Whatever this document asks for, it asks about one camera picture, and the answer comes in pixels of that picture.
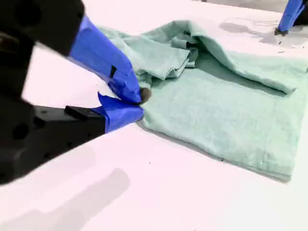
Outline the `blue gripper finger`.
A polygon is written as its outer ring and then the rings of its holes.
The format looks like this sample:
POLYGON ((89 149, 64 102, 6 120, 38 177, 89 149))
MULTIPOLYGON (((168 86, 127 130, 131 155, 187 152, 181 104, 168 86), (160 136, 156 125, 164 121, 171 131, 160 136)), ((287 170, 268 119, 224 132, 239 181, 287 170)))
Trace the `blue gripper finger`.
POLYGON ((101 105, 96 108, 37 106, 33 158, 55 158, 143 117, 143 109, 136 104, 101 94, 98 99, 101 105))
POLYGON ((17 0, 14 16, 32 40, 98 75, 120 99, 142 104, 151 97, 129 58, 85 14, 82 1, 17 0))
POLYGON ((301 13, 301 0, 289 0, 274 35, 285 36, 301 13))
POLYGON ((301 14, 297 17, 297 19, 294 22, 295 26, 307 26, 308 25, 308 2, 303 1, 304 3, 304 9, 301 12, 301 14))

